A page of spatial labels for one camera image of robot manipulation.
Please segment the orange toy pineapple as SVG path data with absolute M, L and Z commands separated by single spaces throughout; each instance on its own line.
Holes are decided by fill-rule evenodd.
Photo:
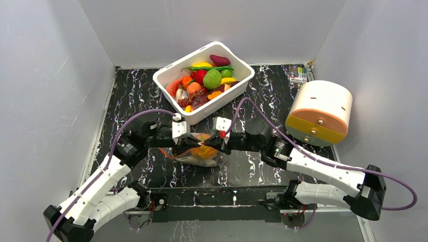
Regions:
M 197 133 L 195 137 L 198 138 L 200 141 L 203 142 L 204 140 L 210 138 L 211 135 L 205 134 L 205 133 Z M 205 146 L 205 145 L 201 145 L 199 148 L 193 148 L 193 149 L 191 149 L 190 153 L 191 153 L 192 156 L 197 157 L 197 158 L 209 159 L 209 158 L 217 155 L 218 151 L 215 150 L 215 149 L 213 149 L 213 148 L 211 148 L 211 147 L 208 147 L 208 146 Z

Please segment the clear zip top bag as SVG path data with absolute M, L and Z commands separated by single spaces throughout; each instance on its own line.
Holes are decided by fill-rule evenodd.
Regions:
M 166 158 L 172 161 L 200 167 L 216 167 L 227 161 L 224 158 L 223 153 L 205 145 L 189 149 L 188 151 L 175 156 L 172 154 L 172 148 L 158 149 Z

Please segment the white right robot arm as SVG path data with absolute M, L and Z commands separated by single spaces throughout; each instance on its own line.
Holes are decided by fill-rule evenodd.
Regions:
M 262 162 L 287 171 L 309 175 L 321 180 L 321 184 L 310 184 L 291 180 L 284 193 L 268 195 L 266 206 L 271 209 L 298 209 L 309 204 L 332 205 L 349 209 L 367 220 L 380 219 L 386 184 L 383 177 L 375 173 L 381 170 L 368 166 L 368 173 L 354 167 L 339 168 L 339 163 L 316 162 L 317 155 L 303 154 L 286 139 L 273 134 L 272 127 L 263 120 L 251 120 L 244 132 L 229 132 L 231 120 L 215 119 L 215 133 L 203 144 L 230 154 L 233 150 L 260 153 Z

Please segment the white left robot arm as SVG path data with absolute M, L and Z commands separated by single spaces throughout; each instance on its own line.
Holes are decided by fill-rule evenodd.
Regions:
M 98 170 L 60 205 L 45 209 L 43 215 L 50 229 L 46 240 L 55 235 L 60 241 L 90 241 L 100 227 L 123 212 L 154 209 L 151 190 L 138 181 L 113 196 L 108 193 L 148 155 L 149 148 L 171 148 L 174 155 L 199 148 L 201 141 L 189 129 L 184 120 L 171 125 L 150 121 L 136 129 L 121 128 Z

